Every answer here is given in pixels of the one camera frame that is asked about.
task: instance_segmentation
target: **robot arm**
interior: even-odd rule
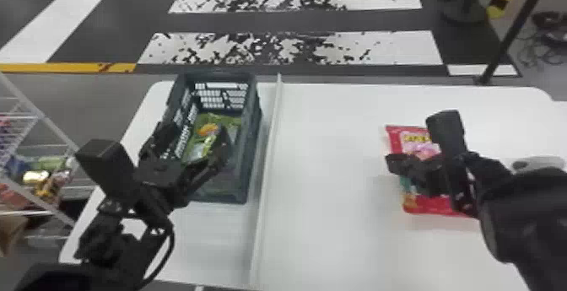
[[[531,291],[567,289],[567,173],[543,168],[512,175],[499,161],[469,152],[456,110],[426,123],[441,148],[453,209],[478,218],[494,258],[513,263]]]
[[[74,257],[82,263],[35,265],[16,290],[132,291],[153,281],[175,245],[169,214],[187,206],[191,195],[224,167],[232,151],[230,137],[221,127],[206,159],[183,164],[160,158],[176,134],[172,125],[158,126],[139,154],[138,167],[119,143],[95,139],[84,145],[75,157],[105,199],[79,239]],[[122,232],[124,218],[145,223],[140,239]],[[145,277],[166,240],[165,256]]]

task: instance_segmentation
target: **cable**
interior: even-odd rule
[[[561,65],[564,63],[561,51],[543,42],[542,38],[546,32],[546,30],[536,30],[529,36],[516,38],[524,41],[524,46],[516,53],[516,59],[524,67],[536,67],[541,70],[543,64]]]
[[[170,243],[167,247],[167,251],[165,252],[164,257],[161,258],[159,265],[154,269],[154,271],[147,278],[145,278],[139,286],[136,287],[136,290],[145,288],[148,284],[150,284],[158,276],[159,272],[161,272],[161,269],[164,268],[167,260],[170,259],[171,253],[173,252],[173,249],[176,245],[176,234],[173,232],[173,230],[169,232],[168,237]]]

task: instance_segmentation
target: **red snack bag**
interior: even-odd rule
[[[439,145],[432,143],[427,128],[386,126],[393,154],[415,154],[425,160],[440,154]],[[403,188],[403,210],[412,214],[438,214],[464,216],[451,208],[451,199],[447,195],[427,197],[419,192],[407,177],[401,176]]]

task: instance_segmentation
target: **wire shelf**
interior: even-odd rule
[[[78,165],[69,166],[78,146],[0,73],[0,216],[51,216],[56,230],[36,230],[34,237],[63,237],[59,228],[75,221],[59,209],[62,200],[84,199],[95,188],[74,182]],[[41,162],[51,159],[51,167]],[[46,172],[48,179],[27,185],[27,171]]]

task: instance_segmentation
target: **table surface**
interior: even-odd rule
[[[138,151],[153,132],[165,111],[165,102],[173,82],[154,84],[146,94],[121,140],[133,162]],[[267,125],[271,120],[275,84],[258,84],[262,108],[262,125],[252,172],[251,189],[246,205],[191,202],[176,209],[170,219],[175,230],[175,251],[157,277],[162,281],[219,285],[231,288],[249,287],[251,256],[255,240],[260,198],[263,154],[267,142]],[[95,189],[59,255],[63,263],[78,263],[73,258],[78,238],[96,215],[96,208],[105,197]],[[145,229],[140,221],[125,219],[125,232],[138,238]],[[164,255],[167,243],[155,257],[155,266]]]
[[[270,104],[273,84],[264,85],[264,103]],[[132,120],[122,139],[132,158],[163,113],[170,86],[152,87]],[[196,281],[192,271],[198,266],[201,274],[214,270],[214,276],[220,276],[238,263],[216,267],[226,259],[224,242],[189,239],[192,251],[206,246],[206,252],[193,254],[176,247],[158,279],[248,284],[262,290],[527,290],[514,267],[491,257],[477,221],[402,211],[398,179],[383,161],[389,151],[384,126],[422,126],[436,111],[458,109],[469,148],[484,156],[505,163],[538,154],[567,158],[564,143],[558,142],[567,124],[561,120],[560,107],[543,91],[285,84],[279,94],[258,231],[247,237],[257,251],[250,263],[240,259],[243,269],[225,272],[221,283]],[[74,262],[77,239],[102,198],[96,193],[67,240],[61,262]],[[204,217],[195,206],[172,214],[176,230],[190,234],[198,217]]]

